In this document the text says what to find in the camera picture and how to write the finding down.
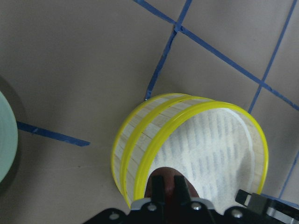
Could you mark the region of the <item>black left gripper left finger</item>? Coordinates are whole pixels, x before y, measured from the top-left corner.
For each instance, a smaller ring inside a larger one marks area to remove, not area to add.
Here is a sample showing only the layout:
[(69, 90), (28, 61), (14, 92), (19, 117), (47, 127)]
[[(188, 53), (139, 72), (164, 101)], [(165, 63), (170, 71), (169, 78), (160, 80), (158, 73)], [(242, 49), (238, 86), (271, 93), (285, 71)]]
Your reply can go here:
[(151, 197), (140, 209), (141, 224), (164, 224), (165, 223), (165, 193), (164, 179), (157, 175), (151, 178)]

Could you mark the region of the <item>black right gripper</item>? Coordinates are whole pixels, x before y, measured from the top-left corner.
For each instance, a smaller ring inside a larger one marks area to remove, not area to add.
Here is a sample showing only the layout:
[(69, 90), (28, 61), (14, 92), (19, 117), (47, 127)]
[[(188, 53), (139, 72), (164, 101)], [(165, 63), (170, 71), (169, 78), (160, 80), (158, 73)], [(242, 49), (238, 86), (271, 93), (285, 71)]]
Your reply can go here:
[(263, 214), (268, 220), (274, 220), (281, 224), (299, 223), (298, 209), (260, 194), (248, 193), (239, 189), (235, 201), (254, 213)]

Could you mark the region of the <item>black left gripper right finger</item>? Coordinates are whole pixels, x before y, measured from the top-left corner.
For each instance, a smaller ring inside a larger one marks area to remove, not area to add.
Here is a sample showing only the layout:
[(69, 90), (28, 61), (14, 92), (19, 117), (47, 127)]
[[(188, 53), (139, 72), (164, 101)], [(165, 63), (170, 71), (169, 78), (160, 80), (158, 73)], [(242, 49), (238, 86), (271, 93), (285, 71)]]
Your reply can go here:
[(188, 184), (183, 176), (174, 176), (174, 223), (182, 224), (187, 220), (191, 205)]

